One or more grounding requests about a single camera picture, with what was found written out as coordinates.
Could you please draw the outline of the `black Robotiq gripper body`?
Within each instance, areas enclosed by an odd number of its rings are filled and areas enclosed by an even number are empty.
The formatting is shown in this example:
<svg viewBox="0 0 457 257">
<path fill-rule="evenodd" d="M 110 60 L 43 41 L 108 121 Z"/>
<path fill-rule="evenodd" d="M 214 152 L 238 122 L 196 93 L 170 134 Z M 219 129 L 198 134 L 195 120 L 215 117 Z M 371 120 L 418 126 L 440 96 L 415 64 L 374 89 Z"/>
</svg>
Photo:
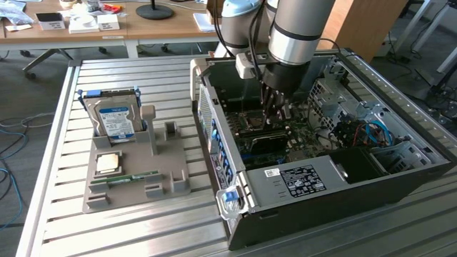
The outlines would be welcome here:
<svg viewBox="0 0 457 257">
<path fill-rule="evenodd" d="M 283 63 L 267 64 L 263 82 L 267 86 L 284 94 L 294 94 L 308 72 L 311 62 L 303 65 L 287 65 Z"/>
</svg>

